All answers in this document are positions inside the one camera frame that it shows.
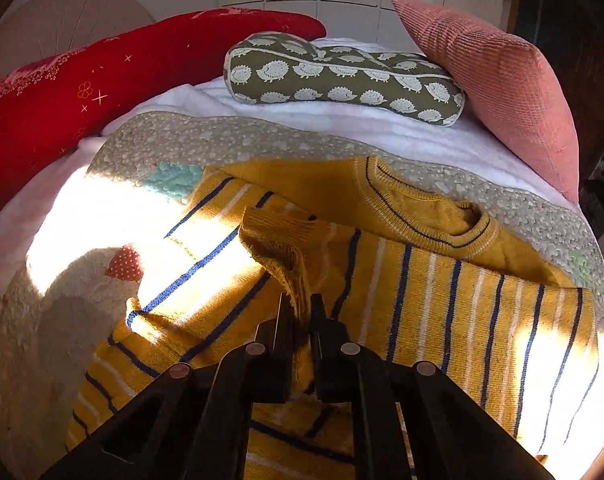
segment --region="round beige headboard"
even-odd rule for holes
[[[0,78],[27,63],[154,22],[135,0],[30,0],[0,22]]]

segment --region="metal pin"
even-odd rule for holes
[[[426,375],[427,377],[435,375],[436,370],[435,365],[429,361],[419,362],[415,369],[420,375]]]
[[[169,375],[173,379],[183,379],[189,373],[191,373],[191,367],[188,363],[177,363],[169,368]]]
[[[253,341],[252,343],[248,343],[248,345],[246,345],[245,350],[248,355],[258,356],[262,355],[266,351],[266,347],[259,341]]]
[[[341,351],[344,355],[357,355],[361,348],[357,343],[344,343],[341,347],[339,347],[339,351]]]

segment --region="striped sweater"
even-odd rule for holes
[[[374,157],[207,168],[184,215],[145,244],[126,317],[99,346],[69,449],[172,364],[219,361],[312,293],[383,358],[433,361],[530,453],[566,441],[594,378],[591,294],[473,203],[417,190]],[[307,389],[253,412],[247,478],[353,478],[351,422]]]

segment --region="bed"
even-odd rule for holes
[[[346,38],[314,43],[386,51]],[[592,290],[598,373],[546,463],[558,479],[579,478],[604,445],[604,261],[578,206],[471,110],[438,128],[351,104],[245,105],[222,78],[138,104],[42,170],[0,213],[0,456],[11,472],[36,478],[63,455],[86,362],[138,285],[113,269],[127,257],[122,247],[179,214],[197,168],[371,153],[416,187],[479,203]]]

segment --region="striped pink cushion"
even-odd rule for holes
[[[571,202],[578,139],[556,74],[537,47],[466,12],[393,0],[413,41],[466,91],[492,133]]]

